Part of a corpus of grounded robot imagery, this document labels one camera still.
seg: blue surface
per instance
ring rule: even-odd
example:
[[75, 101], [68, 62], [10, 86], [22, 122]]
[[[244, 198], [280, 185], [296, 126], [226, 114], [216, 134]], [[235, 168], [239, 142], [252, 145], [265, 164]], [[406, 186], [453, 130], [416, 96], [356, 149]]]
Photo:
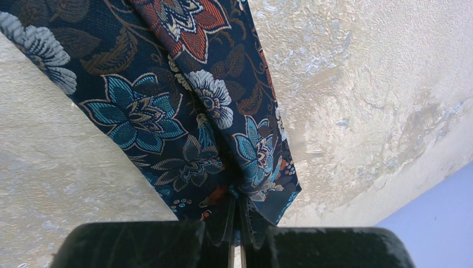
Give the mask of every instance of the blue surface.
[[473, 268], [473, 164], [377, 226], [397, 234], [417, 268]]

